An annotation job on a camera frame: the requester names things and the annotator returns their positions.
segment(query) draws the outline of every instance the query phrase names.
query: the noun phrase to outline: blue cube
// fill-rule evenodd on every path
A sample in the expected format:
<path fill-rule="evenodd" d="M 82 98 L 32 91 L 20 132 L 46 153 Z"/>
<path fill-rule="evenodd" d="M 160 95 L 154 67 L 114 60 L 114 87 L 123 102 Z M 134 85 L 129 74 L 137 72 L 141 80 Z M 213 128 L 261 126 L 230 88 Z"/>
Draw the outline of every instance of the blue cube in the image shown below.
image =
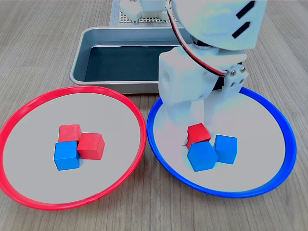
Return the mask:
<path fill-rule="evenodd" d="M 79 168 L 77 141 L 56 143 L 54 162 L 59 171 Z"/>
<path fill-rule="evenodd" d="M 218 159 L 209 141 L 192 144 L 187 157 L 195 172 L 212 169 Z"/>
<path fill-rule="evenodd" d="M 233 165 L 237 155 L 237 138 L 216 135 L 214 149 L 218 155 L 218 162 Z"/>

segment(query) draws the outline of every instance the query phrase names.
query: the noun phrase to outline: wooden block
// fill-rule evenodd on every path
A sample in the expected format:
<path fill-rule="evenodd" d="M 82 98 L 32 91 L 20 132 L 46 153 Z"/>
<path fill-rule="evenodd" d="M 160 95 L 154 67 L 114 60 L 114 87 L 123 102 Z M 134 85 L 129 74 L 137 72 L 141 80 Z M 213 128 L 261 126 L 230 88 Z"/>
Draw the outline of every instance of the wooden block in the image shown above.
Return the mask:
<path fill-rule="evenodd" d="M 193 143 L 187 157 L 195 172 L 212 169 L 218 159 L 214 148 L 208 141 Z"/>
<path fill-rule="evenodd" d="M 56 143 L 54 162 L 59 171 L 79 168 L 77 141 Z"/>
<path fill-rule="evenodd" d="M 83 133 L 77 150 L 82 159 L 100 160 L 103 156 L 105 142 L 101 134 Z"/>
<path fill-rule="evenodd" d="M 237 138 L 216 135 L 214 150 L 218 155 L 218 162 L 233 165 L 237 155 Z"/>
<path fill-rule="evenodd" d="M 211 139 L 210 133 L 202 123 L 189 126 L 187 132 L 188 142 L 186 144 L 186 147 L 188 149 L 193 143 L 209 141 Z"/>
<path fill-rule="evenodd" d="M 59 128 L 59 142 L 77 141 L 81 138 L 79 124 L 61 125 Z"/>

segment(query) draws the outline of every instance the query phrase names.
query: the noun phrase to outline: white plastic part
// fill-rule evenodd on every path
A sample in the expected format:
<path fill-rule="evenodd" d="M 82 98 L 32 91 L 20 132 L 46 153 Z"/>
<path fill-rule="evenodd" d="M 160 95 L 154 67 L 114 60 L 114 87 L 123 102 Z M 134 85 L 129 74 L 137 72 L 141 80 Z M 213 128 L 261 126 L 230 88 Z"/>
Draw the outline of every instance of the white plastic part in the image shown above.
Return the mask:
<path fill-rule="evenodd" d="M 226 100 L 236 96 L 245 83 L 248 73 L 244 66 L 237 64 L 232 66 L 224 77 L 224 86 L 221 90 L 215 90 L 204 99 L 204 125 L 212 130 L 213 121 L 218 106 Z"/>
<path fill-rule="evenodd" d="M 266 4 L 266 0 L 172 0 L 172 11 L 196 39 L 237 51 L 255 48 Z"/>
<path fill-rule="evenodd" d="M 169 17 L 168 17 L 168 14 L 167 14 L 167 10 L 164 10 L 161 13 L 158 13 L 157 17 L 160 18 L 163 21 L 168 21 L 169 20 Z"/>
<path fill-rule="evenodd" d="M 141 0 L 142 11 L 158 14 L 165 10 L 166 0 Z"/>
<path fill-rule="evenodd" d="M 121 0 L 120 10 L 131 21 L 141 18 L 156 18 L 168 20 L 166 0 Z"/>
<path fill-rule="evenodd" d="M 217 64 L 215 67 L 221 69 L 229 69 L 230 66 L 233 66 L 233 69 L 241 69 L 243 66 L 237 64 L 247 58 L 243 51 L 226 51 L 218 48 L 201 50 L 192 44 L 189 46 L 205 63 L 211 60 Z M 228 96 L 238 93 L 240 85 L 242 86 L 247 78 L 246 72 L 244 74 L 238 72 L 240 74 L 226 78 L 227 85 L 231 81 L 235 82 L 232 88 L 226 85 L 222 90 L 212 91 L 218 76 L 192 60 L 182 47 L 175 47 L 159 56 L 159 94 L 170 120 L 178 128 L 178 132 L 181 132 L 177 134 L 178 142 L 183 145 L 183 140 L 187 139 L 192 102 L 205 100 L 205 126 L 211 127 L 216 105 Z"/>
<path fill-rule="evenodd" d="M 141 6 L 134 1 L 121 0 L 120 11 L 134 22 L 142 17 Z"/>

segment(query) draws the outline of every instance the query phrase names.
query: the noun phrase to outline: red rim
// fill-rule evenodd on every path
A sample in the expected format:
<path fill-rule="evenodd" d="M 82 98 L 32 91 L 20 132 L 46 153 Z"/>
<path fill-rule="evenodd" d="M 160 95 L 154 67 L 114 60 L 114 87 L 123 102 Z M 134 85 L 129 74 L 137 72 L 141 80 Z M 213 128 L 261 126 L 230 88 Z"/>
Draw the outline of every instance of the red rim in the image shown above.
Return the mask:
<path fill-rule="evenodd" d="M 10 184 L 8 179 L 6 178 L 4 167 L 3 167 L 3 151 L 4 151 L 6 141 L 11 131 L 15 127 L 15 125 L 26 114 L 31 112 L 33 109 L 39 107 L 40 105 L 50 100 L 53 100 L 53 99 L 56 99 L 56 98 L 59 98 L 65 95 L 76 94 L 76 93 L 96 93 L 96 94 L 101 94 L 101 95 L 112 97 L 124 103 L 134 113 L 139 123 L 139 126 L 140 126 L 140 136 L 141 136 L 140 145 L 139 145 L 136 158 L 134 159 L 129 169 L 125 172 L 125 174 L 120 179 L 118 179 L 113 185 L 111 185 L 109 188 L 105 189 L 104 191 L 96 195 L 93 195 L 91 197 L 88 197 L 86 199 L 76 201 L 76 202 L 65 203 L 65 204 L 48 204 L 48 203 L 42 203 L 42 202 L 29 199 L 21 195 L 18 191 L 16 191 L 13 188 L 13 186 Z M 13 200 L 23 205 L 26 205 L 28 207 L 36 208 L 36 209 L 62 210 L 62 209 L 76 208 L 76 207 L 90 204 L 94 201 L 99 200 L 103 196 L 106 196 L 107 194 L 111 193 L 113 190 L 119 187 L 133 173 L 133 171 L 136 169 L 136 167 L 138 166 L 143 156 L 145 145 L 146 145 L 146 137 L 147 136 L 146 136 L 145 121 L 138 107 L 131 100 L 129 100 L 126 96 L 114 90 L 106 89 L 103 87 L 96 87 L 96 86 L 73 86 L 73 87 L 62 88 L 62 89 L 48 92 L 44 95 L 41 95 L 33 99 L 32 101 L 28 102 L 26 105 L 21 107 L 17 112 L 15 112 L 8 119 L 8 121 L 1 128 L 0 130 L 0 187 Z"/>

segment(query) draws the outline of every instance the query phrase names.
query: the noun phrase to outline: red wire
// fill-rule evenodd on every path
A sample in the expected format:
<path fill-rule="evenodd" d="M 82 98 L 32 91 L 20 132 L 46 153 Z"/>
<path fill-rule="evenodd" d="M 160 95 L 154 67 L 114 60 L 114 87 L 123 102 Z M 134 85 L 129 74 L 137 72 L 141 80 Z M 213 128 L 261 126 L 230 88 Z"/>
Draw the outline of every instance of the red wire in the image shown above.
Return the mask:
<path fill-rule="evenodd" d="M 169 10 L 170 10 L 170 3 L 172 0 L 169 0 L 169 3 L 167 3 L 167 13 L 168 13 L 168 17 L 170 19 L 170 23 L 173 29 L 174 34 L 176 35 L 177 39 L 179 40 L 181 46 L 184 48 L 184 50 L 186 51 L 186 53 L 194 60 L 196 61 L 201 67 L 203 67 L 204 69 L 206 69 L 207 71 L 217 75 L 217 76 L 225 76 L 226 72 L 223 71 L 219 71 L 209 65 L 207 65 L 206 63 L 204 63 L 202 60 L 200 60 L 198 57 L 195 56 L 195 54 L 193 54 L 188 48 L 187 48 L 187 44 L 185 43 L 185 41 L 181 40 L 178 33 L 177 33 L 177 28 L 176 28 L 176 24 L 174 22 L 173 16 L 170 14 Z"/>

